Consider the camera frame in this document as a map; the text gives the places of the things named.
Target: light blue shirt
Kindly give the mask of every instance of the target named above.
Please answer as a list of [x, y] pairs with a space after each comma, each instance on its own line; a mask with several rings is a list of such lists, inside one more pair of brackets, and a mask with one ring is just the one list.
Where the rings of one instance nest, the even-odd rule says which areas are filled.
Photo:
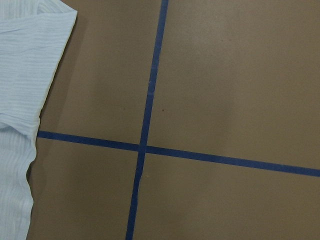
[[25, 240], [40, 111], [77, 11], [60, 0], [0, 0], [0, 240]]

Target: blue tape line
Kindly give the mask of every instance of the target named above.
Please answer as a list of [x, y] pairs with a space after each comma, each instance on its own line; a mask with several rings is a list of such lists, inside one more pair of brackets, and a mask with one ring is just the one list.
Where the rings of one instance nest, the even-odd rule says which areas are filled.
[[62, 134], [62, 133], [49, 132], [49, 131], [38, 131], [37, 136], [43, 139], [60, 140], [65, 142], [94, 145], [94, 146], [107, 147], [107, 148], [113, 148], [113, 149], [122, 149], [122, 150], [129, 150], [129, 151], [135, 151], [135, 152], [139, 150], [138, 144], [103, 140], [103, 139], [91, 138], [91, 137], [85, 137], [85, 136], [75, 136], [75, 135]]
[[156, 30], [156, 37], [155, 37], [155, 43], [154, 43], [154, 49], [153, 49], [148, 92], [147, 92], [146, 102], [145, 102], [145, 109], [144, 109], [144, 116], [143, 116], [142, 130], [141, 130], [141, 139], [140, 139], [139, 152], [138, 152], [138, 158], [136, 163], [135, 176], [133, 181], [133, 190], [132, 190], [132, 196], [131, 196], [131, 204], [130, 204], [125, 240], [132, 240], [134, 237], [134, 228], [135, 228], [137, 207], [138, 207], [139, 185], [140, 185], [140, 180], [142, 177], [144, 164], [145, 164], [150, 120], [151, 120], [152, 107], [154, 103], [154, 94], [156, 89], [158, 66], [159, 66], [159, 57], [160, 57], [162, 41], [163, 41], [163, 36], [165, 31], [168, 3], [169, 3], [169, 0], [161, 1], [161, 8], [160, 8], [158, 26]]
[[263, 162], [263, 161], [246, 160], [246, 159], [233, 158], [233, 157], [227, 157], [227, 156], [216, 156], [216, 155], [210, 155], [210, 154], [204, 154], [204, 153], [181, 151], [181, 150], [174, 150], [174, 149], [161, 148], [161, 147], [155, 147], [155, 146], [148, 146], [146, 148], [146, 152], [149, 154], [165, 155], [170, 157], [199, 160], [204, 162], [228, 164], [228, 165], [241, 166], [241, 167], [254, 168], [254, 169], [263, 169], [263, 170], [278, 171], [283, 173], [320, 177], [320, 169], [290, 166], [290, 165], [283, 165], [283, 164]]
[[[140, 153], [139, 145], [133, 144], [133, 143], [110, 141], [110, 140], [103, 140], [98, 138], [75, 136], [75, 135], [62, 134], [62, 133], [49, 132], [49, 131], [39, 131], [37, 136], [43, 139], [59, 140], [59, 141], [78, 143], [78, 144], [87, 144], [87, 145], [94, 145], [94, 146], [113, 148], [113, 149], [122, 149], [122, 150], [128, 150], [128, 151], [134, 151], [134, 152]], [[211, 155], [211, 154], [175, 150], [175, 149], [162, 148], [162, 147], [156, 147], [156, 146], [147, 146], [145, 152], [142, 152], [142, 153], [164, 155], [164, 156], [199, 160], [199, 161], [211, 162], [211, 163], [228, 164], [228, 165], [235, 165], [235, 166], [254, 168], [254, 169], [263, 169], [263, 170], [269, 170], [269, 171], [278, 171], [278, 172], [284, 172], [284, 173], [320, 177], [320, 169], [315, 169], [315, 168], [283, 165], [283, 164], [263, 162], [263, 161], [246, 160], [246, 159], [233, 158], [233, 157], [227, 157], [227, 156], [217, 156], [217, 155]], [[137, 169], [139, 170], [143, 169], [144, 161], [141, 161], [139, 163], [140, 165], [139, 167], [137, 167]]]

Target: striped shirt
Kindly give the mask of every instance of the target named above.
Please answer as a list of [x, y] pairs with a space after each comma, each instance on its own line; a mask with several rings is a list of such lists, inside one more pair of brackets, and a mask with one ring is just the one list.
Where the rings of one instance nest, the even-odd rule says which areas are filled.
[[0, 0], [0, 240], [25, 240], [39, 115], [76, 20], [60, 0]]

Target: fabric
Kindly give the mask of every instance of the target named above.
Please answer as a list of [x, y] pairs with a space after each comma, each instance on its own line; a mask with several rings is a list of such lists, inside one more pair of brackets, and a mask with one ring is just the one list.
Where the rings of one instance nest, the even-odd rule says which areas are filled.
[[75, 24], [60, 0], [0, 0], [0, 240], [25, 240], [39, 115]]

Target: brown floor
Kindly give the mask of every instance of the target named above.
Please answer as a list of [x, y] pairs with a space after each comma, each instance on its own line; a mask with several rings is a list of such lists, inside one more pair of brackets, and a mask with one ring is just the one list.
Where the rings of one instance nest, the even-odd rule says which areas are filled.
[[[161, 0], [78, 10], [40, 130], [139, 144]], [[320, 169], [320, 2], [169, 1], [148, 145]], [[37, 139], [27, 240], [124, 240], [134, 151]], [[315, 240], [320, 178], [147, 154], [134, 240]]]

